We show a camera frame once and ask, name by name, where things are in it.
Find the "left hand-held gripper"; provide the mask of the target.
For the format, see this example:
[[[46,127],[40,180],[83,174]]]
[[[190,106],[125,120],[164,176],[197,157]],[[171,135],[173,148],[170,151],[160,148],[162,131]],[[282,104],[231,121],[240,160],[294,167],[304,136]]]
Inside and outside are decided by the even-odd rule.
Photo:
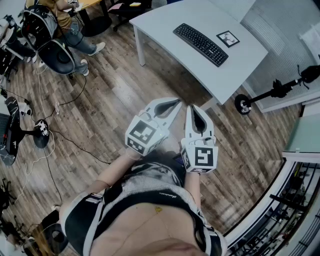
[[[125,132],[125,145],[141,156],[151,153],[169,137],[169,127],[181,107],[177,97],[152,100],[134,116]]]

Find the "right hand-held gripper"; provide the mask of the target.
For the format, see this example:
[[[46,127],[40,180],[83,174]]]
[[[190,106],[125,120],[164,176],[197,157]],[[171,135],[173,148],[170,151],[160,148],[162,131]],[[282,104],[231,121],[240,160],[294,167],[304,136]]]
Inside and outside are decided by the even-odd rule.
[[[205,138],[190,139],[193,132]],[[218,147],[214,125],[207,113],[195,104],[189,105],[185,117],[185,138],[181,140],[181,157],[187,173],[210,173],[217,168]]]

